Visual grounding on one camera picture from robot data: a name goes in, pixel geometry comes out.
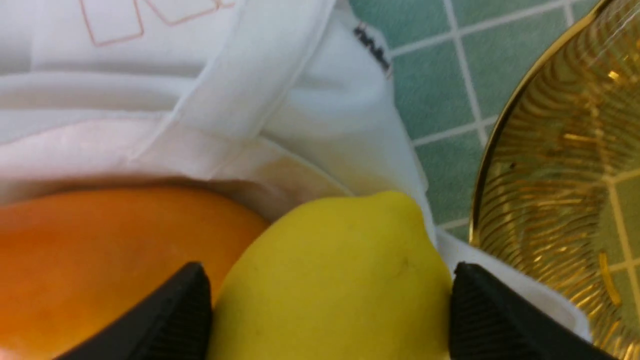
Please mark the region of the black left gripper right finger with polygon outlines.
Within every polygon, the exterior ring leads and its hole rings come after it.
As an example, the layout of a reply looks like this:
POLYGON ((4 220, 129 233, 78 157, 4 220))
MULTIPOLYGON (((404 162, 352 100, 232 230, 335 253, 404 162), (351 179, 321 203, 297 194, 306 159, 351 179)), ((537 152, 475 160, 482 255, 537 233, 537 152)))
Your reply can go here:
POLYGON ((475 263, 455 267, 448 347, 453 360, 610 360, 475 263))

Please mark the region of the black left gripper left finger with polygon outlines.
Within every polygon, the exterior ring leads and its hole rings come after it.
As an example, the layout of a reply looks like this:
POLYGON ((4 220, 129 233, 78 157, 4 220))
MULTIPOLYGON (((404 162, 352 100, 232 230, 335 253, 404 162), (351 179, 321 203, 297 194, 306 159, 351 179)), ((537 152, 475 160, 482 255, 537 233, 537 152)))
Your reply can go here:
POLYGON ((158 289, 62 360, 204 360, 213 321, 211 285, 188 262, 158 289))

